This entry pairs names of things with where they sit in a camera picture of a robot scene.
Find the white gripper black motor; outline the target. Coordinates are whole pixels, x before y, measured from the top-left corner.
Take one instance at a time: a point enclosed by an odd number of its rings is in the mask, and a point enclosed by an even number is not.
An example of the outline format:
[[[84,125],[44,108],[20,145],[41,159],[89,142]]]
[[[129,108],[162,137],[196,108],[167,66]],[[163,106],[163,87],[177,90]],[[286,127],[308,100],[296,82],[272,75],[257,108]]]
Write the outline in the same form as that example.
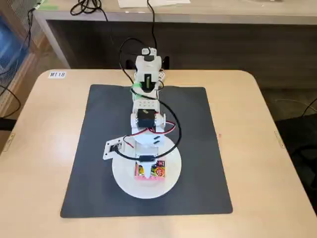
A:
[[[123,137],[123,158],[129,157],[129,161],[138,161],[144,170],[144,177],[149,179],[151,176],[151,168],[153,157],[161,154],[160,148],[164,145],[165,135],[152,132],[139,132]]]

